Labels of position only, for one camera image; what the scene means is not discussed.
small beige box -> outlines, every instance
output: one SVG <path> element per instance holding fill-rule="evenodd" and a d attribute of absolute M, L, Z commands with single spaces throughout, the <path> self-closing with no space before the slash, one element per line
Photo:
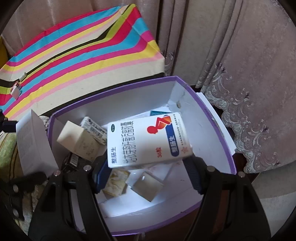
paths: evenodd
<path fill-rule="evenodd" d="M 82 127 L 67 121 L 57 142 L 72 153 L 89 161 L 98 156 L 100 144 Z"/>

barcode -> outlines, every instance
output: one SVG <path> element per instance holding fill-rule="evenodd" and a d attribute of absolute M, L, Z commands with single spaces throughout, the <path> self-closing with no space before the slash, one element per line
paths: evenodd
<path fill-rule="evenodd" d="M 97 129 L 93 128 L 92 126 L 90 127 L 90 131 L 95 133 L 99 138 L 103 136 L 102 133 L 100 133 Z"/>
<path fill-rule="evenodd" d="M 78 159 L 79 159 L 79 157 L 77 155 L 72 154 L 70 164 L 77 167 L 78 166 Z"/>

red figure illustration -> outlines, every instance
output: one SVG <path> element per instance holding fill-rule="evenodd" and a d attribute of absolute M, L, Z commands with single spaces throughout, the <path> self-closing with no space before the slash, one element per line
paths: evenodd
<path fill-rule="evenodd" d="M 165 116 L 163 118 L 157 117 L 155 126 L 149 126 L 147 128 L 147 131 L 150 134 L 156 134 L 159 129 L 163 129 L 166 127 L 166 125 L 169 125 L 171 123 L 172 121 L 169 116 Z"/>

pink curtain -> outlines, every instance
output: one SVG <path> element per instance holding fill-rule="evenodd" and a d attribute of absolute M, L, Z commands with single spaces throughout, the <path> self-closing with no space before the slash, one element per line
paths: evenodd
<path fill-rule="evenodd" d="M 186 0 L 24 0 L 3 31 L 4 44 L 13 56 L 46 29 L 77 15 L 135 3 L 166 57 L 170 75 L 179 42 Z"/>

yellow object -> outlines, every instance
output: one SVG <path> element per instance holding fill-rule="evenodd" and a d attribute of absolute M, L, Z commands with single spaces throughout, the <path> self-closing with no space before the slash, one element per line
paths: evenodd
<path fill-rule="evenodd" d="M 8 61 L 8 56 L 7 56 L 6 48 L 3 44 L 2 37 L 0 37 L 0 68 L 2 68 L 7 61 Z"/>

